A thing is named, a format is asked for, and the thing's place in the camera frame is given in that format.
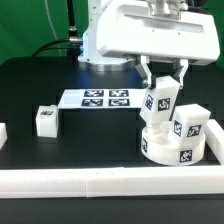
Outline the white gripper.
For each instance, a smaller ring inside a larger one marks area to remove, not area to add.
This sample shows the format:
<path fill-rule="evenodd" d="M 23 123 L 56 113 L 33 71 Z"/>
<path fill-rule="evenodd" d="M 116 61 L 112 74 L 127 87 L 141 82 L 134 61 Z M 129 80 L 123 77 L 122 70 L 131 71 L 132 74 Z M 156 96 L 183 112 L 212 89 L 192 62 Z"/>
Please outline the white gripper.
<path fill-rule="evenodd" d="M 220 55 L 211 15 L 182 11 L 178 19 L 156 17 L 141 0 L 113 0 L 107 6 L 98 20 L 96 47 L 104 57 L 141 55 L 135 68 L 149 89 L 156 87 L 156 77 L 148 66 L 150 59 L 163 62 L 176 59 L 174 78 L 183 88 L 189 62 L 207 65 Z"/>

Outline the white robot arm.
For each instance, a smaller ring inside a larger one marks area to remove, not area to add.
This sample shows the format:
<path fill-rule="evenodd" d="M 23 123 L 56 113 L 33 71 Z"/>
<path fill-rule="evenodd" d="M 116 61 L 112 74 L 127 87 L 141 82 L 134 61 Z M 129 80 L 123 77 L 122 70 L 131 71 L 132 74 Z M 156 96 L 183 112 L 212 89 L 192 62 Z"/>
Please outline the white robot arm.
<path fill-rule="evenodd" d="M 189 65 L 220 55 L 214 18 L 191 12 L 186 0 L 112 0 L 98 20 L 96 48 L 103 57 L 135 59 L 150 89 L 156 87 L 151 61 L 174 64 L 182 81 Z"/>

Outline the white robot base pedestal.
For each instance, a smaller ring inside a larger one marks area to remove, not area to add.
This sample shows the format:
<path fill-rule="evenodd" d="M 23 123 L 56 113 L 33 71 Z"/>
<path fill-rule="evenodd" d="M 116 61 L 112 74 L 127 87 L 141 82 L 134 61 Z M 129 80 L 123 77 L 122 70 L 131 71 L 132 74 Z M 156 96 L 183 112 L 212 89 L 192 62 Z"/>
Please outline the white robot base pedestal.
<path fill-rule="evenodd" d="M 88 27 L 82 35 L 82 53 L 78 57 L 82 68 L 95 71 L 122 71 L 133 68 L 133 59 L 102 57 L 96 49 L 98 20 L 113 0 L 88 0 Z"/>

